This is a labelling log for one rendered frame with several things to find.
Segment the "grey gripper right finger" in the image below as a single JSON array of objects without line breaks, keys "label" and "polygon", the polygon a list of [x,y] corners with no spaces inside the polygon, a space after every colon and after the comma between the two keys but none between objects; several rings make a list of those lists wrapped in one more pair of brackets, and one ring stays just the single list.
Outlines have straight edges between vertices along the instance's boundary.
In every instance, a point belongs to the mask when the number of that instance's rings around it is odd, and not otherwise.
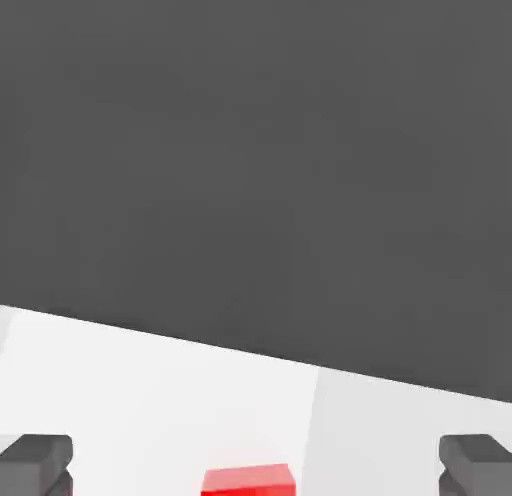
[{"label": "grey gripper right finger", "polygon": [[439,459],[439,496],[512,496],[512,452],[491,435],[443,435]]}]

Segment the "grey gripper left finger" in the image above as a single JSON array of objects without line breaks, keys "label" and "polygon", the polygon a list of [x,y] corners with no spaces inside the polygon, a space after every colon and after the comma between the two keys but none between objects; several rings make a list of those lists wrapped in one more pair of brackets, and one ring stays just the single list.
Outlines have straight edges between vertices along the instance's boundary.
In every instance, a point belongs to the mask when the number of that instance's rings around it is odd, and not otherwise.
[{"label": "grey gripper left finger", "polygon": [[0,441],[0,496],[74,496],[69,435],[22,434]]}]

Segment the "small red cube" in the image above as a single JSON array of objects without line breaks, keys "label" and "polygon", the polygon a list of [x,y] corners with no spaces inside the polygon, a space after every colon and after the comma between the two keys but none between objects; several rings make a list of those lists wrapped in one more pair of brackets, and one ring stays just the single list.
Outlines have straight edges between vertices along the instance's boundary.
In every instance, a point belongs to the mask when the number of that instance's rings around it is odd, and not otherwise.
[{"label": "small red cube", "polygon": [[287,464],[208,470],[201,496],[297,496]]}]

